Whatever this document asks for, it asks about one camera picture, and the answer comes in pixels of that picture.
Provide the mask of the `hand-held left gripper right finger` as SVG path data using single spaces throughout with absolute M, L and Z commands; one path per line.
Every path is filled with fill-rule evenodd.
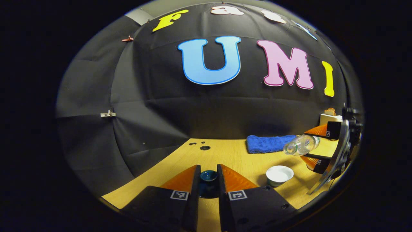
M 297 214 L 272 186 L 257 187 L 229 167 L 217 165 L 219 215 L 223 232 L 276 232 Z

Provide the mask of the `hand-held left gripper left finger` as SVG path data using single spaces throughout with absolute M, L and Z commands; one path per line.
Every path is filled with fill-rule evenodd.
M 160 187 L 147 186 L 121 212 L 144 232 L 195 232 L 198 228 L 200 165 L 194 165 Z

